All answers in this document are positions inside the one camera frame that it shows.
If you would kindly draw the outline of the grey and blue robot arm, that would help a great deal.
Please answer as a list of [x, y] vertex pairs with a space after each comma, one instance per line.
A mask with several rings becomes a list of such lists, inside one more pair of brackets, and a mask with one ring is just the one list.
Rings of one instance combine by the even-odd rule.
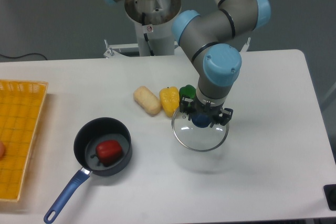
[[207, 16], [182, 11], [181, 0], [105, 1], [124, 1], [141, 56], [171, 55], [175, 45], [182, 48], [199, 80], [195, 97], [182, 97], [180, 112], [200, 128], [231, 120], [233, 111], [223, 104], [238, 78], [242, 59], [227, 41], [268, 23], [268, 0], [215, 0], [217, 10]]

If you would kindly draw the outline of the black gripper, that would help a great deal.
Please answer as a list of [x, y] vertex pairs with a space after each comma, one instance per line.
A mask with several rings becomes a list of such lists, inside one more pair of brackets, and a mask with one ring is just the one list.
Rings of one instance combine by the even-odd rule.
[[214, 125], [225, 126], [232, 119], [233, 109], [222, 108], [225, 102], [225, 98], [222, 99], [204, 99], [195, 97], [191, 99], [189, 97], [182, 96], [179, 105], [179, 111], [182, 114], [188, 115], [188, 119], [192, 118], [192, 115], [205, 115], [211, 118], [210, 127]]

